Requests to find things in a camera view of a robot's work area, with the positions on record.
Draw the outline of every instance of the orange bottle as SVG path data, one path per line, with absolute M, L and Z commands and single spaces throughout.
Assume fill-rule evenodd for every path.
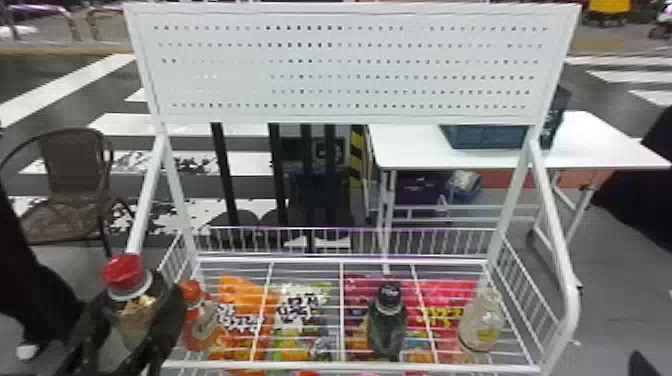
M 198 281 L 181 281 L 180 288 L 187 304 L 187 316 L 182 327 L 182 342 L 190 351 L 206 350 L 215 339 L 217 306 Z

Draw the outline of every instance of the wire basket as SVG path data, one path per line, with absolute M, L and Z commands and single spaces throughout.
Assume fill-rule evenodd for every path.
M 485 228 L 395 228 L 389 234 L 372 228 L 258 228 L 211 227 L 195 236 L 198 253 L 188 254 L 182 235 L 178 235 L 159 269 L 167 280 L 198 279 L 213 297 L 218 296 L 218 278 L 222 274 L 239 276 L 263 286 L 266 301 L 274 286 L 282 283 L 330 282 L 323 306 L 332 361 L 277 362 L 274 352 L 288 348 L 267 348 L 262 361 L 255 359 L 259 330 L 249 339 L 254 343 L 249 360 L 207 360 L 205 352 L 189 352 L 176 347 L 164 368 L 178 373 L 208 374 L 223 369 L 245 370 L 319 370 L 324 372 L 403 373 L 406 371 L 449 372 L 455 374 L 534 374 L 541 373 L 549 343 L 561 329 L 556 314 L 542 296 L 525 265 L 505 240 L 497 260 L 487 262 L 486 248 L 494 230 Z M 389 248 L 383 244 L 389 236 Z M 400 363 L 356 361 L 357 352 L 348 345 L 348 308 L 345 304 L 346 278 L 351 274 L 392 276 L 416 294 L 417 309 L 423 315 L 422 332 L 409 334 Z M 506 325 L 497 345 L 488 353 L 474 353 L 468 364 L 450 362 L 450 341 L 438 338 L 431 324 L 444 320 L 426 307 L 421 285 L 428 281 L 472 281 L 491 287 L 503 297 Z M 475 296 L 471 292 L 464 303 Z M 264 307 L 260 307 L 260 316 Z M 408 354 L 424 341 L 431 363 L 408 362 Z

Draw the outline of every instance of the red bottle cap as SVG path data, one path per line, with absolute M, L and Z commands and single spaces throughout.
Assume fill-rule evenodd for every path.
M 103 280 L 113 290 L 131 290 L 142 284 L 145 267 L 138 255 L 123 254 L 110 259 L 103 267 Z
M 201 300 L 201 285 L 198 281 L 193 279 L 181 281 L 180 288 L 187 304 L 198 303 Z

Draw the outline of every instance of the clear bottle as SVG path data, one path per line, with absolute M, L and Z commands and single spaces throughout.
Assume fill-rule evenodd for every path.
M 107 285 L 103 314 L 133 351 L 149 332 L 168 287 L 161 273 L 145 269 L 134 254 L 111 258 L 103 268 L 103 279 Z
M 182 343 L 187 350 L 203 351 L 215 339 L 217 327 L 217 305 L 207 292 L 203 292 L 198 281 L 180 282 L 182 295 L 187 304 L 187 315 L 182 327 Z
M 464 307 L 458 334 L 460 342 L 471 351 L 490 351 L 506 323 L 501 310 L 501 296 L 491 288 L 480 289 L 478 296 Z

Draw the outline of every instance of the white table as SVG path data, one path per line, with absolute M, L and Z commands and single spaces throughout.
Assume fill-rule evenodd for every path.
M 370 163 L 381 172 L 379 184 L 377 226 L 389 229 L 395 209 L 395 186 L 398 171 L 507 170 L 518 162 L 519 150 L 456 150 L 437 125 L 383 125 L 368 127 L 367 151 Z M 571 240 L 590 199 L 599 184 L 614 170 L 667 169 L 670 162 L 649 150 L 595 115 L 583 111 L 567 111 L 551 150 L 545 151 L 546 167 L 552 174 L 553 190 L 573 212 L 565 228 L 567 242 Z M 581 198 L 573 203 L 559 188 L 560 178 L 573 172 L 588 172 L 588 178 L 569 179 L 562 185 L 581 187 Z M 371 168 L 367 170 L 365 187 L 370 187 Z M 541 213 L 537 213 L 533 229 L 539 229 Z

